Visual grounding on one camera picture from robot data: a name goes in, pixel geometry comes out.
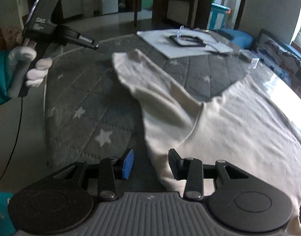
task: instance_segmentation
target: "blue gripper pad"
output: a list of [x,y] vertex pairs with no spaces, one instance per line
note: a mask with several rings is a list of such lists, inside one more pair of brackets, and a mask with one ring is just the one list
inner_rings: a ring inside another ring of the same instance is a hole
[[134,163],[134,150],[132,149],[123,162],[122,176],[123,179],[128,179]]

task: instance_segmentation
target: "black cable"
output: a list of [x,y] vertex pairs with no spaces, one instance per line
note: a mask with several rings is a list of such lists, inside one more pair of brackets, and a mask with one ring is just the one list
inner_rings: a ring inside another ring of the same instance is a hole
[[11,152],[11,155],[8,159],[8,162],[5,166],[5,169],[2,173],[2,175],[0,176],[0,181],[2,180],[3,176],[5,175],[6,171],[7,171],[7,168],[9,166],[9,163],[11,162],[11,159],[12,159],[12,156],[13,156],[13,153],[14,153],[14,150],[16,148],[16,144],[17,144],[17,140],[18,140],[18,135],[19,135],[19,130],[20,130],[20,124],[21,124],[21,116],[23,115],[23,98],[21,98],[21,105],[20,105],[20,116],[19,116],[19,123],[18,123],[18,130],[17,130],[17,135],[16,135],[16,139],[15,139],[15,143],[14,143],[14,146],[13,146],[13,150]]

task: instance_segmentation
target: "table leg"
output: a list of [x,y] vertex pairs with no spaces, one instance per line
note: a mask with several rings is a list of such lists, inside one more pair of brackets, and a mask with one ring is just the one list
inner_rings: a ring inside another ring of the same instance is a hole
[[191,28],[191,21],[192,21],[192,16],[193,16],[193,8],[194,8],[194,2],[190,2],[189,15],[188,15],[188,28]]
[[134,0],[134,26],[137,27],[138,1]]

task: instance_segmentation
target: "gray ribbed plate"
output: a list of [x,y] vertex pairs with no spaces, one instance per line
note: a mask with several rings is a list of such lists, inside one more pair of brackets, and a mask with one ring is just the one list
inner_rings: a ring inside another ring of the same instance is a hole
[[[29,236],[18,231],[15,236]],[[57,236],[236,236],[216,222],[204,206],[173,193],[125,193],[103,202],[81,226]],[[269,233],[285,236],[284,231]]]

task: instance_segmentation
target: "wooden table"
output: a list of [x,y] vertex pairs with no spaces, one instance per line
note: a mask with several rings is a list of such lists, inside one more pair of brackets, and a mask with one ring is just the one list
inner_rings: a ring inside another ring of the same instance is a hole
[[[140,0],[134,0],[134,26],[137,26],[137,13],[138,13],[138,2]],[[178,1],[185,1],[189,2],[189,14],[188,14],[188,21],[186,27],[191,27],[192,15],[193,15],[193,8],[194,8],[194,1],[195,0],[178,0]],[[162,20],[167,18],[168,13],[168,4],[169,0],[153,0],[153,16],[152,21],[153,24],[156,25],[157,23],[161,22]]]

